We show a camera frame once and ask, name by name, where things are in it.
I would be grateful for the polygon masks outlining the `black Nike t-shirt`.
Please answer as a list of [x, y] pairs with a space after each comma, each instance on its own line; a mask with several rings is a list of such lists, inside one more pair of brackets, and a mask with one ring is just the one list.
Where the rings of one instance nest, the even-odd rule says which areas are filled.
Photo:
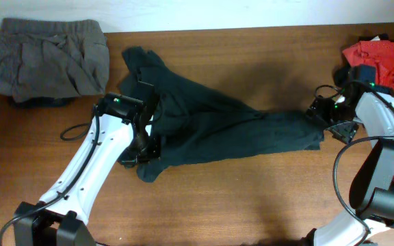
[[130, 72], [120, 84], [122, 92], [144, 82], [160, 97], [152, 133], [160, 138], [161, 153], [138, 165], [136, 174], [144, 182], [154, 182], [172, 166], [319, 150], [324, 140], [324, 128], [301, 111], [253, 109], [175, 74], [155, 52], [140, 46], [124, 50], [122, 57]]

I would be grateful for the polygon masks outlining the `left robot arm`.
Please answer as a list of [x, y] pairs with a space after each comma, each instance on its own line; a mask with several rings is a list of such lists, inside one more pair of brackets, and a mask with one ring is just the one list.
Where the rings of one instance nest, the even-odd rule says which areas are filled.
[[37, 204], [22, 202], [12, 220], [16, 245], [97, 245], [87, 224], [115, 163], [133, 167], [160, 157], [151, 133], [159, 95], [138, 81], [128, 96], [108, 93], [93, 107], [86, 138]]

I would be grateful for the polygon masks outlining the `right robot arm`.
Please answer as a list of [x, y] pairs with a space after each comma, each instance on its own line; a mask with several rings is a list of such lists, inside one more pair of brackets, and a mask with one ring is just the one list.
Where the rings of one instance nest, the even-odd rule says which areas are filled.
[[[332, 96], [315, 95], [307, 116], [343, 142], [333, 164], [334, 192], [344, 208], [330, 223], [313, 229], [301, 245], [369, 245], [394, 229], [394, 90], [376, 83], [376, 68], [344, 66], [335, 71]], [[355, 175], [346, 202], [337, 172], [343, 154], [369, 142], [371, 152]]]

